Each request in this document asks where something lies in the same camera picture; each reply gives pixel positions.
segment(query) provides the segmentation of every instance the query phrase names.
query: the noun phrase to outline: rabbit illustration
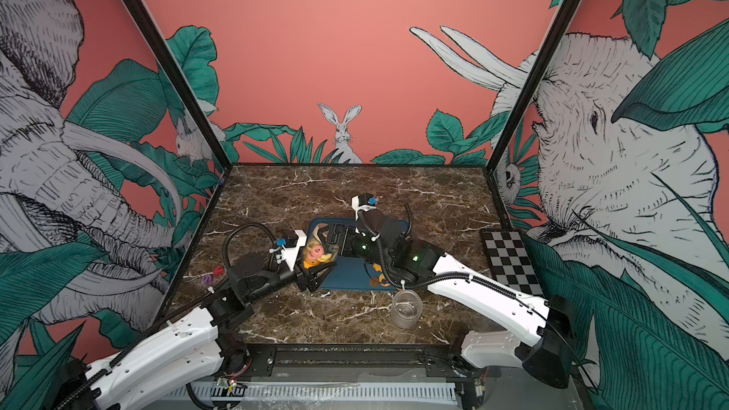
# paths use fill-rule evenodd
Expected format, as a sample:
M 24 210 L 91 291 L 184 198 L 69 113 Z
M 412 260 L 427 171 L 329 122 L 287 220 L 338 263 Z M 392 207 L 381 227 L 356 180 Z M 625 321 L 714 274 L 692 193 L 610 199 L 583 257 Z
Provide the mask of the rabbit illustration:
M 342 122 L 339 122 L 339 117 L 332 108 L 324 105 L 323 103 L 319 103 L 319 108 L 322 109 L 324 118 L 337 126 L 337 133 L 334 135 L 334 139 L 336 141 L 334 155 L 337 156 L 342 154 L 339 158 L 339 163 L 361 163 L 362 160 L 349 146 L 352 135 L 347 131 L 347 124 L 360 114 L 362 107 L 360 105 L 354 105 L 349 108 L 347 110 L 347 114 L 344 114 L 344 120 Z
M 217 111 L 215 105 L 210 102 L 206 102 L 205 100 L 197 99 L 197 104 L 200 105 L 200 109 L 203 113 L 205 113 L 205 115 L 209 115 L 214 113 L 214 111 Z M 225 132 L 223 132 L 216 123 L 210 122 L 209 119 L 208 122 L 210 123 L 210 127 L 213 129 L 215 138 L 217 138 L 218 141 L 225 141 Z M 203 134 L 199 132 L 193 117 L 187 111 L 185 111 L 184 119 L 180 118 L 177 120 L 175 129 L 177 130 L 177 139 L 175 140 L 177 144 L 177 155 L 180 157 L 187 156 L 190 160 L 210 160 L 213 158 L 213 150 L 210 149 L 210 145 L 205 141 Z

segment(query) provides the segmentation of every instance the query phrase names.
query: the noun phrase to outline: elephant eye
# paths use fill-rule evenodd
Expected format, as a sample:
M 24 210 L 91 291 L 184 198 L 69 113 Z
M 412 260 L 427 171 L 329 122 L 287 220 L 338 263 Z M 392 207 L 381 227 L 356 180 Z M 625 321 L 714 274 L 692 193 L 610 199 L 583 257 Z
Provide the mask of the elephant eye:
M 590 124 L 593 126 L 593 131 L 597 134 L 597 111 L 593 111 L 590 116 Z

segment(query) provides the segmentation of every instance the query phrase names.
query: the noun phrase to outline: clear plastic cup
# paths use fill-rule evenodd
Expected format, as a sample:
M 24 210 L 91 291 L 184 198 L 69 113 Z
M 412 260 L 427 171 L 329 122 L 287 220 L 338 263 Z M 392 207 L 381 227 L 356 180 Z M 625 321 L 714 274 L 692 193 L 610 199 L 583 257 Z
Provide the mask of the clear plastic cup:
M 392 298 L 390 316 L 392 323 L 398 328 L 410 329 L 420 320 L 423 313 L 423 301 L 412 290 L 400 290 Z

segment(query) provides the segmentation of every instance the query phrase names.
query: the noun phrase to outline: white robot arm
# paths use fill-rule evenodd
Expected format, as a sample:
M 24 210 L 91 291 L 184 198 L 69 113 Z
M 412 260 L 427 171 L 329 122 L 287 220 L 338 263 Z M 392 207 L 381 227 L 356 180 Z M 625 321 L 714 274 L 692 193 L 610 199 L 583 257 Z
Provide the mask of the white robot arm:
M 571 338 L 571 329 L 566 301 L 560 297 L 546 301 L 518 293 L 466 267 L 432 244 L 413 240 L 400 231 L 389 234 L 387 228 L 391 224 L 387 220 L 391 219 L 375 214 L 375 203 L 371 195 L 353 198 L 352 207 L 358 220 L 362 219 L 358 225 L 367 225 L 365 228 L 360 226 L 358 233 L 362 240 L 380 246 L 383 239 L 389 238 L 391 243 L 387 248 L 394 256 L 381 263 L 383 270 L 391 279 L 399 276 L 412 281 L 406 283 L 403 278 L 397 282 L 396 277 L 392 282 L 396 287 L 426 286 L 429 291 L 458 301 L 506 329 L 495 333 L 468 333 L 456 346 L 462 360 L 461 369 L 464 366 L 474 371 L 487 366 L 524 367 L 548 385 L 567 386 L 571 356 L 565 339 Z M 365 217 L 383 230 L 373 231 L 377 227 L 364 220 Z M 393 237 L 399 238 L 397 244 L 392 242 Z M 85 377 L 87 380 L 95 377 L 96 382 L 87 383 L 86 394 L 92 393 L 96 407 L 103 410 L 136 410 L 197 378 L 220 375 L 226 383 L 235 386 L 236 379 L 241 378 L 250 365 L 246 364 L 247 349 L 244 344 L 231 340 L 229 335 L 224 337 L 222 332 L 250 317 L 255 299 L 291 282 L 302 291 L 315 291 L 321 285 L 332 263 L 305 270 L 300 266 L 302 259 L 299 257 L 305 242 L 306 235 L 300 230 L 279 240 L 278 248 L 271 252 L 276 261 L 286 263 L 286 267 L 273 276 L 269 271 L 262 271 L 261 275 L 269 278 L 266 284 L 252 287 L 250 276 L 241 277 L 247 274 L 230 268 L 226 286 L 216 291 L 210 288 L 211 294 L 204 303 L 177 322 L 167 322 L 166 328 L 152 334 L 133 350 L 123 352 L 125 356 L 115 367 L 110 363 L 117 355 L 91 363 Z M 324 271 L 323 276 L 317 276 L 321 271 Z M 241 357 L 242 361 L 231 362 L 231 355 Z

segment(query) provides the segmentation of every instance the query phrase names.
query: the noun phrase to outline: black metal pole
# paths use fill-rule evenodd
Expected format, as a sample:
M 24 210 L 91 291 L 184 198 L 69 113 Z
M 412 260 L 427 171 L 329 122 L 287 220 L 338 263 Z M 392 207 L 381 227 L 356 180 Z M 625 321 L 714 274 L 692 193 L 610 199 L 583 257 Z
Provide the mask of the black metal pole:
M 567 32 L 567 28 L 570 26 L 570 22 L 579 7 L 580 1 L 581 0 L 562 0 L 559 10 L 557 10 L 557 14 L 552 22 L 552 26 L 547 32 L 547 36 L 544 38 L 542 49 L 540 49 L 540 52 L 536 55 L 532 71 L 530 71 L 526 76 L 526 82 L 524 83 L 524 87 L 521 89 L 521 92 L 519 92 L 519 97 L 516 99 L 514 109 L 512 110 L 511 115 L 509 115 L 509 120 L 504 127 L 504 132 L 502 132 L 501 138 L 497 143 L 497 147 L 494 149 L 494 152 L 491 154 L 491 158 L 488 160 L 486 171 L 489 173 L 492 173 L 496 169 L 497 163 L 504 155 L 504 152 L 509 146 L 509 141 L 511 141 L 511 137 L 514 135 L 522 116 L 524 116 L 524 113 L 526 112 L 526 108 L 532 104 L 532 97 L 539 88 L 540 83 L 544 78 L 544 72 L 546 72 L 549 68 L 552 56 L 554 56 L 562 37 Z
M 177 94 L 182 100 L 182 104 L 185 105 L 187 111 L 195 120 L 198 129 L 202 132 L 205 141 L 210 145 L 210 149 L 213 150 L 213 154 L 218 160 L 218 163 L 223 167 L 224 170 L 232 167 L 232 163 L 227 158 L 225 150 L 215 138 L 213 129 L 208 123 L 208 119 L 205 114 L 197 106 L 197 98 L 193 90 L 189 87 L 185 75 L 180 70 L 175 61 L 174 57 L 167 48 L 167 42 L 164 37 L 159 33 L 154 20 L 152 19 L 150 12 L 147 7 L 144 6 L 142 0 L 122 0 L 126 5 L 129 14 L 132 15 L 134 22 L 136 23 L 139 31 L 147 40 L 147 44 L 150 45 L 152 53 L 159 61 L 159 66 L 165 70 L 165 74 L 172 83 L 172 86 L 177 91 Z

